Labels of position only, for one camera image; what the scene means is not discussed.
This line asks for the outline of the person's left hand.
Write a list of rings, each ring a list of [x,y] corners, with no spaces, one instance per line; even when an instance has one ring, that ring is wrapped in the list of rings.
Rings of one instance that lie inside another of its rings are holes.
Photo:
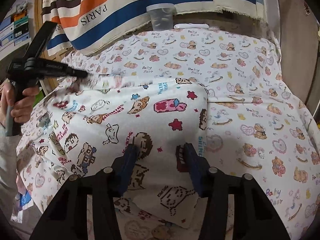
[[[12,107],[11,116],[18,124],[29,121],[35,96],[39,94],[39,87],[29,87],[23,91],[24,98],[15,102],[14,87],[6,82],[1,94],[1,124],[6,126],[7,107]]]

